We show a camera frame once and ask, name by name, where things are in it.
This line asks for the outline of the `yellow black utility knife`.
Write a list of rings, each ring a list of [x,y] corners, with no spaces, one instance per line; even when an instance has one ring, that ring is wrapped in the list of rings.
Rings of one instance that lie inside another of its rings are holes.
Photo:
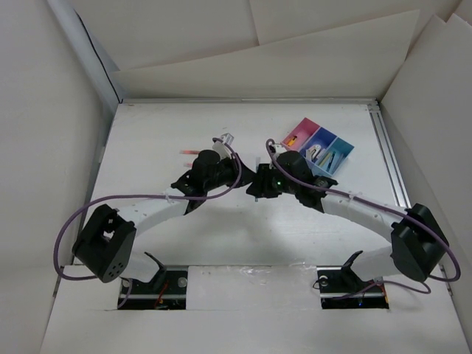
[[[292,137],[290,137],[290,138],[285,142],[285,144],[286,144],[288,147],[290,147],[290,146],[292,146],[292,145],[295,143],[296,140],[297,140],[297,136],[296,136],[296,135],[293,135]]]

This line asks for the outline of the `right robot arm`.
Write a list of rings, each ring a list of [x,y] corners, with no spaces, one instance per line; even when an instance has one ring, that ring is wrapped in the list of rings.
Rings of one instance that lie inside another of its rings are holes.
[[[416,282],[431,278],[449,243],[429,208],[401,209],[340,190],[331,178],[316,175],[295,151],[260,164],[247,193],[255,198],[293,195],[304,207],[362,226],[387,241],[373,251],[356,251],[341,267],[345,288],[356,291],[370,280],[402,274]]]

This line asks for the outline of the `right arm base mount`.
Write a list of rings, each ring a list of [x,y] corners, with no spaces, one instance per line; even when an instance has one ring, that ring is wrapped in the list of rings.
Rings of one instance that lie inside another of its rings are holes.
[[[352,265],[362,251],[351,255],[343,265],[322,265],[312,289],[319,292],[323,310],[389,309],[385,288],[374,280],[362,281]]]

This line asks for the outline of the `yellow highlighter pen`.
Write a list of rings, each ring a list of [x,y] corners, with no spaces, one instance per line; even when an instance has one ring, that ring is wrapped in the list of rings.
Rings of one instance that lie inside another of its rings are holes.
[[[327,162],[327,160],[331,157],[331,155],[332,155],[332,152],[327,152],[318,163],[318,166],[323,167],[324,164]]]

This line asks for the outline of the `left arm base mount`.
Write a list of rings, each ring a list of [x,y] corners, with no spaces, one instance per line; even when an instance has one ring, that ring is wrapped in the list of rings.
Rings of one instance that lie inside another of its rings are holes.
[[[184,310],[188,267],[166,266],[148,252],[131,254],[121,280],[119,310]]]

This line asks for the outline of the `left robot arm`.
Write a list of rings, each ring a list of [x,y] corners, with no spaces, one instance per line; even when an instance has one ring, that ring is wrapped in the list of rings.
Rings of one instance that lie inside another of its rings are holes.
[[[199,208],[210,191],[240,188],[251,183],[254,171],[232,157],[201,151],[192,167],[172,183],[160,198],[146,198],[113,209],[98,206],[72,248],[73,255],[100,281],[136,280],[148,292],[164,285],[165,266],[148,252],[133,251],[134,241],[153,227]]]

